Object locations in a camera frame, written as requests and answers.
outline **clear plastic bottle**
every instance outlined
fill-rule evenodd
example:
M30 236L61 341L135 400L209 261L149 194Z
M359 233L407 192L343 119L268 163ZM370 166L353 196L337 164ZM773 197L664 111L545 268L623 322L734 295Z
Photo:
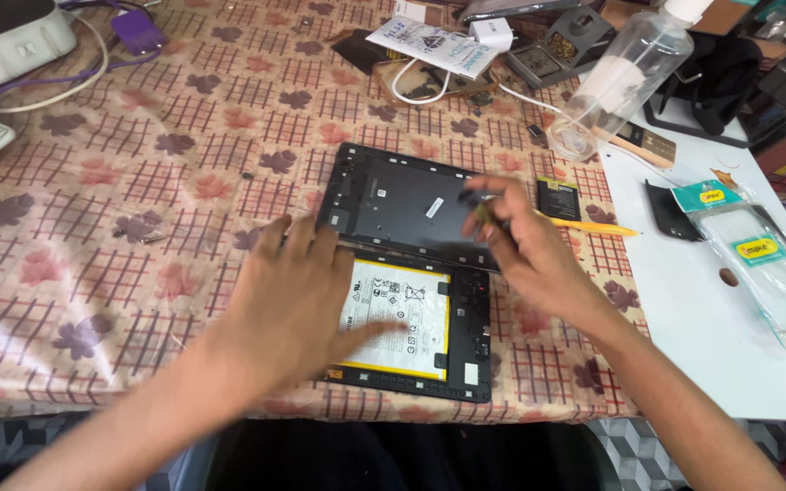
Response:
M630 17L551 124L551 148L564 158L583 162L616 135L693 52L686 29L699 22L711 3L668 0L660 13Z

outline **plaid pattern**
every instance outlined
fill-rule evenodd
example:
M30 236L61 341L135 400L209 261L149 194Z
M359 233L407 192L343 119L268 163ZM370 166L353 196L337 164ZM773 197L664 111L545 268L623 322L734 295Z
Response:
M229 305L249 254L239 244L245 232L319 209L342 141L517 176L533 198L537 177L562 179L578 184L585 220L609 219L599 156L568 162L530 138L527 127L547 127L551 113L502 92L481 116L459 98L389 107L377 80L322 41L377 28L391 6L165 0L154 7L169 38L159 58L107 73L60 104L1 118L19 138L0 153L0 415L103 405L175 359ZM443 10L451 18L453 7ZM85 15L105 26L110 14ZM38 77L86 66L97 52L88 32L79 38ZM127 57L121 47L114 54ZM499 62L493 70L513 76ZM536 97L562 105L576 88L566 80ZM1 105L60 90L30 85ZM125 224L141 234L115 237ZM625 241L560 231L598 285L629 295L619 307L648 336ZM160 239L143 245L141 237ZM572 326L534 311L499 276L491 305L491 404L309 381L257 413L508 423L638 412Z

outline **white cap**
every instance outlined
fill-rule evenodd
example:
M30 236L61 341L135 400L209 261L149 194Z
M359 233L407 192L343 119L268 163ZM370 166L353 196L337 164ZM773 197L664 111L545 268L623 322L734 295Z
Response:
M669 15L696 24L702 19L702 12L715 0L666 0L661 10Z

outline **black bag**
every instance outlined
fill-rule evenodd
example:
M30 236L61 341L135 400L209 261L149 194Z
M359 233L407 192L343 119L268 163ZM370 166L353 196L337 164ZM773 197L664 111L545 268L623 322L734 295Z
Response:
M663 95L660 113L671 97L690 100L693 117L702 129L718 136L754 89L763 55L754 41L732 34L692 32L691 37L693 54L657 91Z

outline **small screw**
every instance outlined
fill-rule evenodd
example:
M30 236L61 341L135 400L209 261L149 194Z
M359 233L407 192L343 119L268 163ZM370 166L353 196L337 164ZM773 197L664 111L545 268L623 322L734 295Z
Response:
M141 243L142 244L153 244L157 240L163 240L163 239L168 239L168 238L169 238L168 235L161 235L159 237L148 237L147 239L142 239Z

